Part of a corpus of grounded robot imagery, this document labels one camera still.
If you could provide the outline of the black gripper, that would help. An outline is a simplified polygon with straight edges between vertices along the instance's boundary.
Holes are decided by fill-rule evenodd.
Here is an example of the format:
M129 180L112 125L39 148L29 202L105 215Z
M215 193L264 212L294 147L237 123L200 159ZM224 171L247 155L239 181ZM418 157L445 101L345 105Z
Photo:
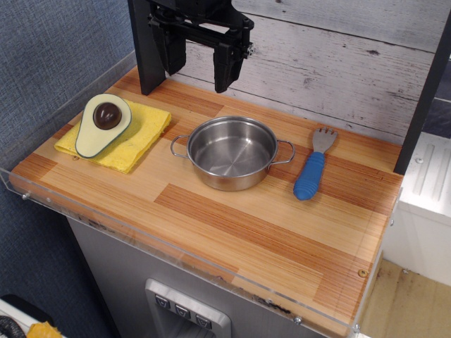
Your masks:
M151 1L149 26L164 70L173 75L186 64L186 40L214 48L214 82L225 92L239 78L252 50L254 23L231 1Z

